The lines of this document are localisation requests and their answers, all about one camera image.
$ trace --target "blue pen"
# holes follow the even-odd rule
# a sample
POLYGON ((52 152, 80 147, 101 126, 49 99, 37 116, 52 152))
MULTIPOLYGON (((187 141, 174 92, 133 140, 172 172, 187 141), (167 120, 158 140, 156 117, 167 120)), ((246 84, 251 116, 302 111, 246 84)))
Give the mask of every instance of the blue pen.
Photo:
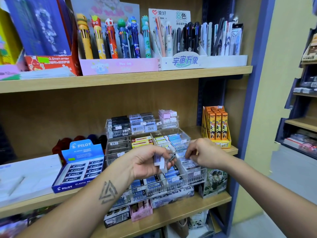
POLYGON ((131 38, 134 46, 135 58, 141 58, 138 23, 134 16, 129 18, 128 29, 131 31, 131 38))
POLYGON ((143 16, 141 21, 142 21, 142 34, 143 34, 144 46, 145 46, 145 57, 151 58, 150 29, 149 29, 148 16, 143 16))
POLYGON ((117 27, 119 30, 122 56, 123 58, 130 58, 128 37, 125 29, 125 21, 122 18, 118 20, 117 27))

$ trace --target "pink display box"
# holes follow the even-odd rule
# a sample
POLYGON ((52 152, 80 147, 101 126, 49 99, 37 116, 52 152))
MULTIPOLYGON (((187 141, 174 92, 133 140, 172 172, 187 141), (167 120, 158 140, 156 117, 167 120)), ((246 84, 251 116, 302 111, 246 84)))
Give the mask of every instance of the pink display box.
POLYGON ((22 50, 16 64, 0 65, 0 80, 20 79, 19 73, 28 70, 24 59, 24 51, 22 50))
POLYGON ((157 58, 79 59, 82 75, 156 72, 157 58))
POLYGON ((135 205, 130 205, 130 214, 132 222, 141 220, 151 214, 153 214, 153 208, 150 200, 141 201, 135 205))

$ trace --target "price tag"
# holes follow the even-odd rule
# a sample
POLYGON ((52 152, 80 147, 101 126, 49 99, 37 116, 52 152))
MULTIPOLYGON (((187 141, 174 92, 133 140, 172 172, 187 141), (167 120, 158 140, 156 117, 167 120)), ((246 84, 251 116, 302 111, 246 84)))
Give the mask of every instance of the price tag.
POLYGON ((199 175, 200 175, 200 171, 194 172, 194 176, 199 176, 199 175))
POLYGON ((179 180, 179 176, 173 177, 172 182, 179 180))
POLYGON ((124 192, 122 196, 128 196, 130 193, 128 191, 124 192))
POLYGON ((120 156, 123 156, 124 154, 125 152, 117 153, 117 156, 120 157, 120 156))

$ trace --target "floor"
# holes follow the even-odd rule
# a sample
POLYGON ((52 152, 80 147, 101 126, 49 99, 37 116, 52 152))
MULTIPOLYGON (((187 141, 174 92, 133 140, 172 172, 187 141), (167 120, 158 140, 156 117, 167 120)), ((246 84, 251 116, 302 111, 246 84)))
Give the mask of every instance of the floor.
MULTIPOLYGON (((272 154, 271 171, 271 179, 317 204, 317 160, 281 145, 272 154)), ((267 214, 234 225, 229 238, 254 237, 285 238, 267 214)))

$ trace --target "pink pen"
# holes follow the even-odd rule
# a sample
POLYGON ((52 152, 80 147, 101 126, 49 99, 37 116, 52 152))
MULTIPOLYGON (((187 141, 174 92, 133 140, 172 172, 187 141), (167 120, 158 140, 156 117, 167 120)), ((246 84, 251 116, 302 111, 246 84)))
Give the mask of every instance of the pink pen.
POLYGON ((158 39, 159 39, 160 46, 161 46, 162 57, 166 57, 165 45, 164 45, 164 42, 163 42, 164 32, 162 30, 161 19, 160 19, 160 17, 158 15, 155 16, 155 23, 156 23, 156 27, 158 29, 158 39))

